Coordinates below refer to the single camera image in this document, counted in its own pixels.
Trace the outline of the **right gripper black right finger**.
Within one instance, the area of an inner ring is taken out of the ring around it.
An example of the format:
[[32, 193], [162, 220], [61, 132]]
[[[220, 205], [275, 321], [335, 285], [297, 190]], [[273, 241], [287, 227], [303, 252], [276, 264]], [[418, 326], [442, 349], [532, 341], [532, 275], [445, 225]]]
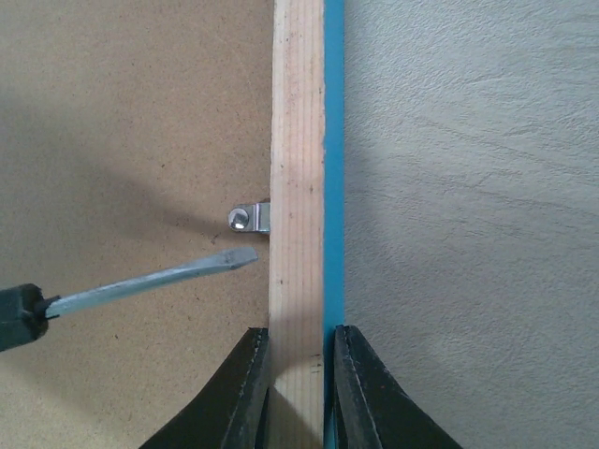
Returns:
[[356, 326], [334, 336], [336, 448], [459, 448], [400, 387]]

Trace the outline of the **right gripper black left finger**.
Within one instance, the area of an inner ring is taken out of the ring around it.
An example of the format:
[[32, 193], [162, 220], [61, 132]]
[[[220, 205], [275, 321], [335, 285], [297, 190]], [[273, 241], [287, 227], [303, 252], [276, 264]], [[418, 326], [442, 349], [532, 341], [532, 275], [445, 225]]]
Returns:
[[202, 390], [144, 448], [263, 448], [270, 385], [269, 334], [248, 329]]

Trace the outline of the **yellow handled screwdriver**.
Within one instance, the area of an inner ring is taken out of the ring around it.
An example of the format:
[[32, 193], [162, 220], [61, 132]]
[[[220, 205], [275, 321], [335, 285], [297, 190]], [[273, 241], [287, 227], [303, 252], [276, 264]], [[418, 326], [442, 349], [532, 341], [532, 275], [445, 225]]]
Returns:
[[258, 260], [252, 247], [240, 247], [202, 257], [174, 268], [99, 286], [69, 296], [44, 297], [35, 284], [1, 291], [1, 350], [7, 351], [43, 337], [51, 319], [98, 307], [176, 282], [235, 270]]

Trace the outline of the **blue wooden picture frame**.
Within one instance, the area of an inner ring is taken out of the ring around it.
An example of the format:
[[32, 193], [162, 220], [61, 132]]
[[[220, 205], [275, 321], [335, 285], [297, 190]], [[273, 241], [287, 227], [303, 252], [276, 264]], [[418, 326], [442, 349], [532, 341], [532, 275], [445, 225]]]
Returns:
[[[249, 327], [270, 448], [324, 436], [319, 1], [5, 1], [1, 284], [48, 296], [238, 246], [256, 263], [69, 314], [1, 356], [5, 448], [136, 448]], [[270, 202], [270, 233], [237, 205]]]

